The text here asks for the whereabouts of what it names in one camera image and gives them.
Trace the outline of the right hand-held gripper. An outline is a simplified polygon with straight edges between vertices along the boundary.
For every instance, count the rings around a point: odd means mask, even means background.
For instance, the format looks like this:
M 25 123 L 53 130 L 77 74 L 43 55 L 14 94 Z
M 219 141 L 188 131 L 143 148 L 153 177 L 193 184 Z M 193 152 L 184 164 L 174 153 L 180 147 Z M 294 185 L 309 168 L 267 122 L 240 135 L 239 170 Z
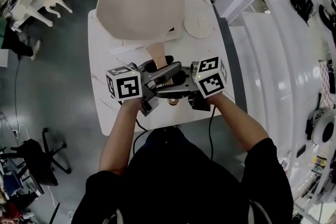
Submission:
M 221 93 L 227 85 L 227 71 L 220 57 L 193 61 L 189 71 L 180 70 L 172 77 L 173 85 L 155 89 L 155 96 L 166 99 L 188 97 L 192 109 L 210 111 L 206 99 Z

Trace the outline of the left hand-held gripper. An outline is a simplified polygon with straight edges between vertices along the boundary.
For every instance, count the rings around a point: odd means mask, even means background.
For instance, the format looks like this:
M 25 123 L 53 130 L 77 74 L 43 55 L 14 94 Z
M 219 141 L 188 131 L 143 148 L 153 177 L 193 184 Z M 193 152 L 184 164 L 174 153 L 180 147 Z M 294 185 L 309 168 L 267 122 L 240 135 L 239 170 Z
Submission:
M 164 67 L 158 67 L 154 60 L 143 63 L 142 72 L 133 62 L 107 70 L 107 85 L 111 97 L 118 102 L 141 98 L 141 112 L 148 116 L 159 106 L 159 101 L 147 87 L 165 84 L 182 68 L 180 62 L 173 62 L 174 57 L 171 55 L 165 56 L 165 60 L 167 66 Z

